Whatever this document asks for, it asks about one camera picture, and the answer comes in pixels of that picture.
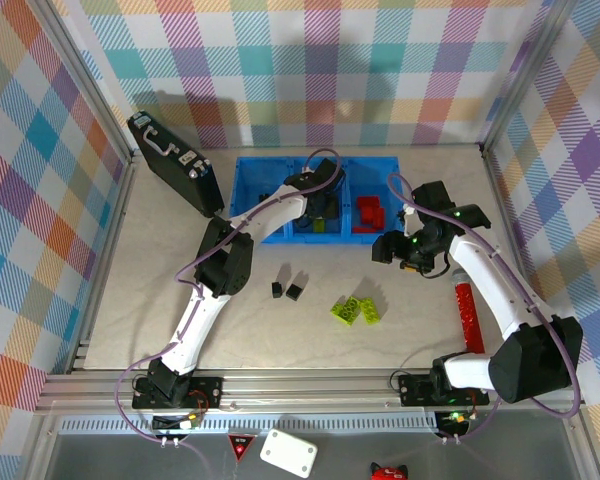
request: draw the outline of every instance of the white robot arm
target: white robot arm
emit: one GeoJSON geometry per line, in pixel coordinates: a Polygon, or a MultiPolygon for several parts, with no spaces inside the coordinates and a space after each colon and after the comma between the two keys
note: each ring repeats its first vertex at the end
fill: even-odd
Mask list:
{"type": "Polygon", "coordinates": [[[495,390],[503,400],[514,403],[569,386],[570,366],[564,359],[568,356],[572,365],[578,363],[582,343],[578,322],[558,317],[515,268],[497,252],[487,251],[488,243],[476,240],[482,237],[465,235],[467,227],[491,227],[479,207],[457,207],[442,182],[424,184],[412,196],[410,203],[421,207],[422,229],[410,236],[400,231],[385,233],[374,243],[372,259],[391,263],[398,258],[402,268],[424,276],[433,270],[438,254],[448,253],[480,291],[504,341],[493,355],[460,352],[436,359],[430,374],[436,396],[443,399],[453,390],[477,388],[495,390]],[[562,345],[558,346],[547,327],[557,333],[562,345]]]}
{"type": "MultiPolygon", "coordinates": [[[[297,191],[298,189],[295,187],[282,185],[272,196],[268,197],[266,201],[281,198],[289,193],[297,191]]],[[[231,227],[237,228],[242,220],[256,208],[258,208],[258,205],[243,215],[231,218],[229,220],[231,227]]],[[[305,213],[306,208],[306,197],[294,196],[286,198],[278,203],[274,203],[269,208],[262,211],[262,213],[257,215],[253,221],[249,223],[249,225],[241,230],[241,233],[251,236],[253,247],[255,248],[265,238],[284,224],[289,223],[296,218],[300,218],[305,213]]],[[[215,322],[222,307],[224,307],[231,298],[231,295],[219,295],[218,297],[214,297],[213,292],[209,287],[203,284],[202,288],[203,300],[200,301],[198,311],[196,312],[192,323],[189,325],[189,328],[187,328],[180,341],[180,332],[182,332],[185,324],[191,317],[193,308],[198,301],[198,294],[195,290],[191,295],[191,299],[189,300],[185,312],[182,314],[182,319],[176,328],[176,332],[171,339],[171,341],[176,342],[177,345],[162,357],[162,363],[164,363],[169,370],[178,372],[180,375],[189,373],[196,368],[200,349],[207,338],[209,330],[211,330],[211,326],[213,325],[213,322],[215,322]]]]}
{"type": "Polygon", "coordinates": [[[247,283],[253,249],[292,220],[328,217],[337,207],[335,192],[343,177],[344,171],[332,161],[323,159],[315,171],[306,170],[288,177],[273,195],[242,215],[229,220],[211,219],[198,259],[185,267],[195,266],[197,283],[192,283],[193,294],[170,348],[151,361],[146,379],[136,383],[134,408],[146,408],[147,405],[178,408],[190,401],[187,397],[193,388],[191,375],[202,345],[222,307],[247,283]]]}

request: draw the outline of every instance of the black briefcase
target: black briefcase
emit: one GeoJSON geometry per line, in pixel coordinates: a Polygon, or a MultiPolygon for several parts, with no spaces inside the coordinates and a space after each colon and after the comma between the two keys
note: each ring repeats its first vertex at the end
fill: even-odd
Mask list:
{"type": "Polygon", "coordinates": [[[205,217],[224,208],[211,162],[145,111],[127,125],[149,168],[205,217]]]}

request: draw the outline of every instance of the white table surface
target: white table surface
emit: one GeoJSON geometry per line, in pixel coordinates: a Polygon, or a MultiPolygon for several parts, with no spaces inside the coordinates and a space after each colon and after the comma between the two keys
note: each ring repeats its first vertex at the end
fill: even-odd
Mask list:
{"type": "MultiPolygon", "coordinates": [[[[396,156],[401,173],[414,188],[443,180],[458,205],[476,203],[483,209],[509,254],[477,147],[338,150],[347,156],[396,156]]],[[[276,148],[204,153],[213,163],[228,206],[238,156],[310,152],[309,148],[276,148]]],[[[126,368],[164,348],[191,293],[175,283],[173,275],[196,255],[207,222],[146,164],[138,166],[85,368],[126,368]]],[[[442,265],[442,259],[436,264],[442,265]]],[[[497,326],[475,287],[474,297],[485,345],[495,351],[500,343],[497,326]]],[[[434,358],[463,349],[450,273],[425,280],[417,273],[401,271],[397,262],[374,263],[370,245],[263,244],[254,252],[246,287],[220,312],[199,367],[425,368],[434,358]],[[271,282],[281,270],[287,286],[298,274],[308,277],[297,302],[271,297],[271,282]],[[333,318],[330,308],[349,295],[372,297],[382,320],[369,326],[360,315],[347,327],[333,318]]]]}

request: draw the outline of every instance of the green lego brick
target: green lego brick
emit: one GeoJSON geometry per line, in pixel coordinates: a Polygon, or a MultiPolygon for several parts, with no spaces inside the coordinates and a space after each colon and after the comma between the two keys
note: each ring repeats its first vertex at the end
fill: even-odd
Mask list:
{"type": "Polygon", "coordinates": [[[351,326],[360,314],[359,301],[355,297],[349,297],[344,305],[336,303],[331,309],[331,313],[341,322],[351,326]]]}
{"type": "Polygon", "coordinates": [[[324,218],[316,218],[313,221],[313,233],[324,233],[326,230],[326,222],[324,218]]]}
{"type": "Polygon", "coordinates": [[[373,325],[374,323],[378,323],[380,321],[378,310],[376,310],[376,305],[373,303],[372,298],[363,298],[360,300],[360,308],[362,309],[362,315],[364,315],[364,319],[369,325],[373,325]]]}

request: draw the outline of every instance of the red sticker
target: red sticker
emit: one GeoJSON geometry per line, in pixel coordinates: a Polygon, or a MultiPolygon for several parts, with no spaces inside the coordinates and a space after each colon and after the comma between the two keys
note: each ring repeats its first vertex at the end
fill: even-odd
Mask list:
{"type": "Polygon", "coordinates": [[[233,453],[235,453],[238,462],[240,462],[244,454],[247,453],[254,438],[256,438],[254,435],[229,434],[229,442],[231,442],[231,448],[233,449],[233,453]]]}

